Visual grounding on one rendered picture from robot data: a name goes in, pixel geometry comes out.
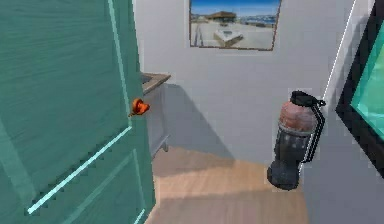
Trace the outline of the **black and red canister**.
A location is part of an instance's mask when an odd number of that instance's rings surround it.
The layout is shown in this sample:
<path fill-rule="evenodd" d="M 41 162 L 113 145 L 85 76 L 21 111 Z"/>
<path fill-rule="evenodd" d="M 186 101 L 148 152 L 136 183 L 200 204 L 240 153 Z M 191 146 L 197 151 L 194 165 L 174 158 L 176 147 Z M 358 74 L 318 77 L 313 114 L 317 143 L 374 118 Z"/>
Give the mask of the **black and red canister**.
<path fill-rule="evenodd" d="M 275 187 L 293 190 L 299 185 L 300 165 L 311 162 L 325 125 L 320 108 L 324 100 L 295 90 L 278 119 L 275 158 L 267 169 L 267 180 Z"/>

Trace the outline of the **grey cabinet with brown top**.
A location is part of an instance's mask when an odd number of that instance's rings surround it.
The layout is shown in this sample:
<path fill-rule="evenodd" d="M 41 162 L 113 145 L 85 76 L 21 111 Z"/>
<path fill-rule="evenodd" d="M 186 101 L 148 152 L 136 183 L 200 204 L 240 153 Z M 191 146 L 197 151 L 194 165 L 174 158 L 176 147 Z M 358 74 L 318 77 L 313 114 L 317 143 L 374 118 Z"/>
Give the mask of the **grey cabinet with brown top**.
<path fill-rule="evenodd" d="M 152 157 L 160 149 L 168 150 L 168 126 L 165 116 L 165 83 L 170 74 L 143 73 L 142 88 L 144 102 L 150 105 L 145 113 L 147 120 L 149 150 Z"/>

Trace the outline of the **framed harbour picture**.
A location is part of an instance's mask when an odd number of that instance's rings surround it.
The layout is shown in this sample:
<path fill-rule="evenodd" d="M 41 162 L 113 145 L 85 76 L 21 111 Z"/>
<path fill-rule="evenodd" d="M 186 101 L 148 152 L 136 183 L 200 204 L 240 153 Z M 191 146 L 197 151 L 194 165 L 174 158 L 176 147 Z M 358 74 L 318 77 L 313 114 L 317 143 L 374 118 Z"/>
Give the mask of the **framed harbour picture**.
<path fill-rule="evenodd" d="M 190 46 L 271 51 L 282 0 L 189 0 Z"/>

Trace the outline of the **teal room door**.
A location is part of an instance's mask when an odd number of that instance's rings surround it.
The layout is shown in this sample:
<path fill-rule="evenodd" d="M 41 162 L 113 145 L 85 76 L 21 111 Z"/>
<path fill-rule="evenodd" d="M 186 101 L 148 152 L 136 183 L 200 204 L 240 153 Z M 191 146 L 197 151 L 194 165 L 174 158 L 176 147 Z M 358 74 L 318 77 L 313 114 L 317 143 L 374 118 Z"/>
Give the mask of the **teal room door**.
<path fill-rule="evenodd" d="M 145 224 L 133 0 L 0 0 L 0 224 Z"/>

